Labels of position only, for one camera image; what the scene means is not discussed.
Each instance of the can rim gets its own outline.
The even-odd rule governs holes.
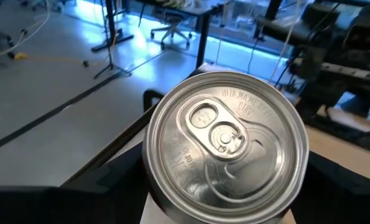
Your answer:
[[[162,164],[159,164],[158,162],[158,156],[154,156],[149,153],[149,150],[156,145],[156,137],[158,131],[156,131],[156,126],[159,126],[162,123],[162,117],[166,113],[161,113],[167,105],[171,105],[172,101],[175,99],[173,96],[178,96],[178,93],[181,91],[185,91],[184,88],[186,88],[188,85],[191,84],[194,81],[197,81],[200,79],[201,76],[203,78],[208,77],[218,77],[218,76],[226,76],[230,73],[233,76],[237,76],[242,79],[247,79],[246,81],[253,83],[255,85],[259,85],[262,88],[271,90],[270,94],[274,97],[280,98],[280,103],[282,106],[284,106],[286,109],[288,109],[288,114],[292,118],[292,121],[289,123],[291,130],[295,132],[294,139],[300,139],[299,141],[296,141],[296,150],[299,150],[301,147],[302,150],[300,151],[299,156],[297,156],[296,163],[302,168],[302,169],[296,169],[292,172],[291,180],[289,181],[288,186],[285,187],[285,194],[281,195],[279,199],[277,200],[279,202],[278,205],[276,205],[274,208],[269,208],[266,210],[263,210],[261,213],[258,213],[257,215],[248,215],[243,216],[240,218],[226,218],[226,217],[217,217],[213,216],[210,213],[204,213],[202,211],[199,211],[193,206],[185,206],[189,205],[188,202],[184,202],[182,198],[177,195],[175,192],[174,187],[172,186],[172,183],[168,180],[167,177],[164,176],[164,169],[162,169]],[[157,105],[154,114],[151,117],[149,127],[146,131],[146,139],[145,139],[145,146],[147,149],[147,161],[149,163],[149,168],[154,176],[155,182],[159,186],[160,190],[163,192],[163,194],[168,198],[168,200],[173,203],[177,208],[181,209],[182,212],[185,212],[187,215],[196,218],[197,220],[201,220],[206,223],[250,223],[254,221],[258,222],[264,222],[267,221],[281,212],[283,212],[286,208],[289,207],[291,202],[295,199],[297,194],[299,193],[301,189],[301,183],[303,182],[303,178],[305,177],[305,171],[306,171],[306,165],[308,161],[308,153],[309,153],[309,142],[307,137],[307,132],[305,129],[305,126],[302,123],[302,120],[293,107],[293,105],[290,103],[288,99],[286,99],[278,90],[276,90],[273,86],[270,86],[269,84],[265,83],[262,80],[259,80],[257,78],[251,77],[249,75],[239,73],[239,72],[227,72],[227,71],[221,71],[221,72],[206,72],[199,75],[196,75],[194,77],[191,77],[184,82],[181,82],[179,85],[177,85],[175,88],[173,88],[167,95],[165,95],[160,103]]]

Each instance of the gray floor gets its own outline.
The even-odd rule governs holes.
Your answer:
[[[17,39],[21,29],[43,13],[45,9],[32,12],[16,1],[5,1],[0,7],[0,30]],[[77,8],[68,6],[66,13],[91,21],[90,17],[94,17],[92,8],[84,1],[78,1]],[[106,51],[90,51],[103,40],[100,26],[67,16],[57,18],[59,15],[54,14],[16,52],[91,61],[105,58]],[[181,38],[175,37],[172,45],[161,51],[158,41],[149,38],[150,28],[161,25],[143,19],[138,28],[137,23],[134,16],[120,19],[119,26],[135,38],[115,47],[113,53],[115,64],[132,71],[132,76],[114,80],[0,147],[0,185],[61,185],[142,114],[144,90],[167,92],[195,69],[197,35],[189,49],[184,48]],[[208,38],[206,60],[216,60],[218,43],[217,39]],[[246,72],[250,56],[251,49],[222,42],[218,64]],[[255,51],[250,73],[269,78],[276,61],[275,56]],[[0,67],[0,139],[113,74],[106,72],[93,80],[103,65],[83,68],[77,63],[12,61],[6,56],[1,56],[0,62],[6,64]]]

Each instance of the pull tab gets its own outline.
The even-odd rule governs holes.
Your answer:
[[[217,159],[233,160],[246,150],[246,128],[219,102],[197,101],[185,117],[188,130]]]

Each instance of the silver can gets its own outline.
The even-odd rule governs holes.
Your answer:
[[[210,72],[168,93],[147,128],[143,160],[155,200],[177,223],[275,223],[300,191],[305,126],[270,85]]]

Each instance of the aluminum can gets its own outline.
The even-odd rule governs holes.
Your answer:
[[[154,199],[176,223],[277,223],[300,191],[309,153],[291,103],[236,72],[176,86],[143,144]]]

